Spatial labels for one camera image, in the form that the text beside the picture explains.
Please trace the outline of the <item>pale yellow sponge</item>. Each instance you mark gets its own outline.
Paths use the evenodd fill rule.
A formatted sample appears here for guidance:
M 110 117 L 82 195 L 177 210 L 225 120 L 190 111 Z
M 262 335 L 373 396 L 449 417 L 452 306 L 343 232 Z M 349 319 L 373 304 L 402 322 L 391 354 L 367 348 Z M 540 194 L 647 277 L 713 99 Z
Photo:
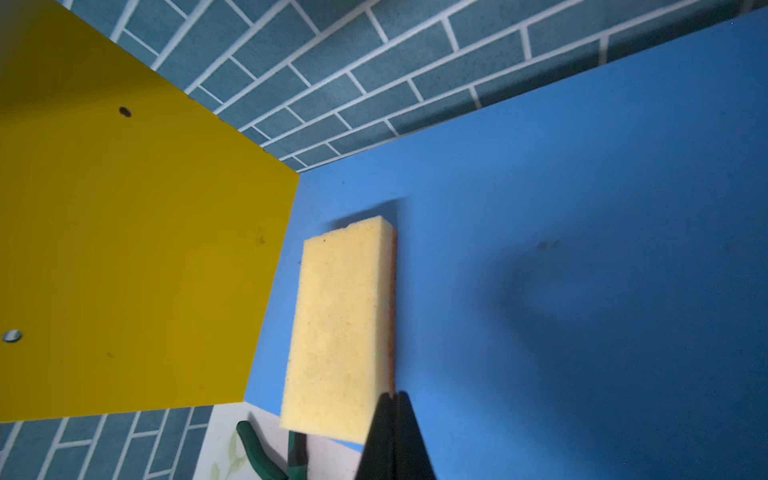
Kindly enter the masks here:
M 397 232 L 383 217 L 303 244 L 280 425 L 362 444 L 394 391 Z

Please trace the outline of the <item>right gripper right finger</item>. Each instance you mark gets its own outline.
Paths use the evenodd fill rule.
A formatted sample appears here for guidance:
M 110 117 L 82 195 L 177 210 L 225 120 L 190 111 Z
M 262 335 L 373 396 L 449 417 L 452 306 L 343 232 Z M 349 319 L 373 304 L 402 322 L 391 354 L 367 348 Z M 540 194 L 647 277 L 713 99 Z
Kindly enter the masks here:
M 406 392 L 394 399 L 393 470 L 397 480 L 436 480 L 415 412 Z

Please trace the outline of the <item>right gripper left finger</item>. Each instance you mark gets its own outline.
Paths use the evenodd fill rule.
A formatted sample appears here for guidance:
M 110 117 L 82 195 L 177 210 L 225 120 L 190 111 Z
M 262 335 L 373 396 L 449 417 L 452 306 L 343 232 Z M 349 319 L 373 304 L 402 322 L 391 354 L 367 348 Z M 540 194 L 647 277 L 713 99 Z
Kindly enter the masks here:
M 392 480 L 395 477 L 394 438 L 394 402 L 389 393 L 384 393 L 377 402 L 356 480 Z

